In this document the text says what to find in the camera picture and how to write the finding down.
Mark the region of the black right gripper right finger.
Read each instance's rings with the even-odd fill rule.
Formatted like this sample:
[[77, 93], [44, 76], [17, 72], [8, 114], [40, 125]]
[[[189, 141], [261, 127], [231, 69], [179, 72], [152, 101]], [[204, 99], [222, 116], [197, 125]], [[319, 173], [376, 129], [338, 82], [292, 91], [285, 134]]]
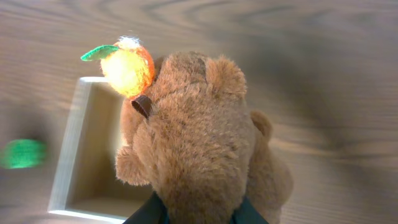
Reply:
[[229, 224], [269, 224], [244, 196], [241, 205], [233, 212]]

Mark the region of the brown plush bear toy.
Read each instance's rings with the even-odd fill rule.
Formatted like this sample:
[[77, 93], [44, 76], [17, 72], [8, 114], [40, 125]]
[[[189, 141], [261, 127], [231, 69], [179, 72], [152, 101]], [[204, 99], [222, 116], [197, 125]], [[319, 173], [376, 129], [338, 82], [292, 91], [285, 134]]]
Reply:
[[292, 176], [269, 148], [269, 120], [247, 107], [234, 62], [198, 52], [158, 58], [145, 95], [149, 116], [129, 100], [121, 108], [119, 180], [151, 185], [171, 223], [228, 223], [244, 198], [267, 222], [280, 222]]

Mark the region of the green ribbed plastic cap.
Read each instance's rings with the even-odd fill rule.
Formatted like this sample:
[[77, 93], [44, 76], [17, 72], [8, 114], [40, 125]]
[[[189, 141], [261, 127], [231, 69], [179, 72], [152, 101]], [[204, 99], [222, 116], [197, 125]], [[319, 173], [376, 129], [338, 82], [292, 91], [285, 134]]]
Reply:
[[37, 167], [46, 158], [46, 145], [34, 139], [16, 139], [7, 143], [1, 153], [1, 167], [25, 169]]

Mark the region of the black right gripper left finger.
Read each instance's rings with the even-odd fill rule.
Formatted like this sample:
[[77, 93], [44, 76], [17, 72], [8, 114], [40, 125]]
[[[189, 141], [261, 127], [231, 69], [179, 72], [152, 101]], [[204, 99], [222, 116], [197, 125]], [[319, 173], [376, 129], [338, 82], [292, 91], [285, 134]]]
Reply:
[[156, 193], [134, 212], [123, 224], [170, 224], [170, 218], [162, 200]]

